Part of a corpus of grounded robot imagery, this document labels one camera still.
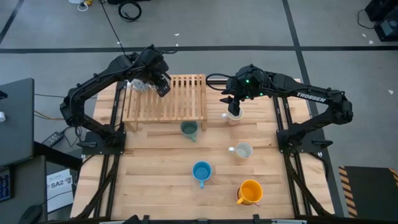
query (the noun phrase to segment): yellow and black hazard stripe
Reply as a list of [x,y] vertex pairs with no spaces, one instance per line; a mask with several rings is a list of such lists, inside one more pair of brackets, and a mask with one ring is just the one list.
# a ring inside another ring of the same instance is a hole
[[396,186],[398,187],[398,172],[391,168],[390,168],[390,171],[392,172],[392,175],[394,176],[394,179],[396,180]]
[[348,174],[344,166],[339,166],[338,173],[340,175],[341,184],[343,185],[343,192],[344,197],[346,198],[349,217],[356,218],[358,213],[356,212],[354,197],[351,192],[351,186],[349,185]]

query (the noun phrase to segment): orange mug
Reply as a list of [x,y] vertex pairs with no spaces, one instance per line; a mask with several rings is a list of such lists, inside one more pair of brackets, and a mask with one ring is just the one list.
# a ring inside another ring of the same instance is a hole
[[238,190],[238,198],[237,205],[242,203],[244,205],[255,204],[259,206],[257,202],[262,198],[261,185],[255,180],[245,180]]

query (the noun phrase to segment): wooden tabletop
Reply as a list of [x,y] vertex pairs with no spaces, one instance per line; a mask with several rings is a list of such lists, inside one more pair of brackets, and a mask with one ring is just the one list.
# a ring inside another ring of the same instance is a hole
[[[98,95],[93,117],[100,123],[109,123],[115,88],[116,84],[111,85]],[[113,220],[125,220],[132,215],[150,215],[154,220],[250,219],[253,214],[261,218],[294,217],[275,134],[277,121],[272,99],[262,97],[241,103],[244,118],[231,127],[221,119],[227,110],[227,104],[219,101],[224,96],[208,87],[206,92],[208,127],[205,132],[199,129],[196,143],[181,135],[178,123],[139,124],[136,133],[127,133],[126,151],[119,163]],[[119,105],[118,121],[123,104]],[[310,118],[305,100],[289,98],[289,105],[293,122]],[[228,147],[241,141],[254,147],[252,157],[245,161],[228,153]],[[95,156],[82,167],[71,217],[78,215],[96,192],[102,160],[103,156]],[[204,189],[192,177],[192,166],[200,160],[209,162],[213,168]],[[326,210],[334,213],[322,162],[308,154],[301,154],[301,161],[307,187]],[[235,204],[236,192],[246,179],[262,185],[260,207]],[[304,214],[301,193],[296,189]],[[101,215],[107,192],[103,198]]]

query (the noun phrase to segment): wooden dish rack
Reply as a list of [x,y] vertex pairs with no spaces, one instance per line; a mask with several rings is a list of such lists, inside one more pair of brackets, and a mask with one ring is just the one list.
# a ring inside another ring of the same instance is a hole
[[160,97],[155,89],[127,89],[123,111],[126,128],[132,132],[138,123],[201,121],[206,131],[206,80],[204,74],[171,75],[170,92]]

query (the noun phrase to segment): concrete floor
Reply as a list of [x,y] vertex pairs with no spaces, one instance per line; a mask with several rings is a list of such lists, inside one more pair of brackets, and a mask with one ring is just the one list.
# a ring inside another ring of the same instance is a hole
[[[373,30],[356,24],[356,13],[370,0],[288,0],[301,46],[382,46]],[[142,17],[133,23],[122,21],[116,6],[107,12],[125,47],[156,46],[293,46],[292,36],[280,0],[152,0],[140,2]],[[0,1],[0,30],[18,0]],[[371,23],[367,15],[361,22]],[[1,49],[69,49],[118,47],[117,40],[98,1],[79,12],[67,0],[24,1]],[[0,54],[0,84],[32,77],[35,92],[64,96],[69,88],[104,70],[119,53]],[[333,170],[340,165],[392,167],[398,169],[395,132],[398,119],[398,52],[334,51],[303,52],[313,85],[345,90],[353,102],[354,120],[325,130]],[[302,78],[296,52],[270,50],[186,51],[167,55],[170,73],[226,73],[253,63],[264,70]],[[35,97],[35,109],[60,117],[61,98]],[[86,103],[93,114],[95,100]],[[66,127],[63,121],[35,118],[35,140],[43,141]],[[74,139],[73,131],[67,133]],[[63,140],[56,149],[71,152]],[[68,208],[49,218],[66,218]]]

